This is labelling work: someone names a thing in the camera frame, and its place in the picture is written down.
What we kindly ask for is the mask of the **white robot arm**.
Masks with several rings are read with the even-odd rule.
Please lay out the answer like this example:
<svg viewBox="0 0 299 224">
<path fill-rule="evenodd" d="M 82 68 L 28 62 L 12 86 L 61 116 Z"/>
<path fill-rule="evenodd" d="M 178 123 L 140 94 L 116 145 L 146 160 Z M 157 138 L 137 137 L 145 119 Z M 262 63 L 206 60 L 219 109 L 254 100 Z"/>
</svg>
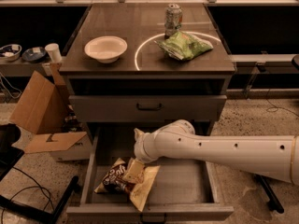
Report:
<svg viewBox="0 0 299 224">
<path fill-rule="evenodd" d="M 298 136 L 203 136 L 179 119 L 152 133 L 135 129 L 134 154 L 144 163 L 161 157 L 208 161 L 299 185 Z"/>
</svg>

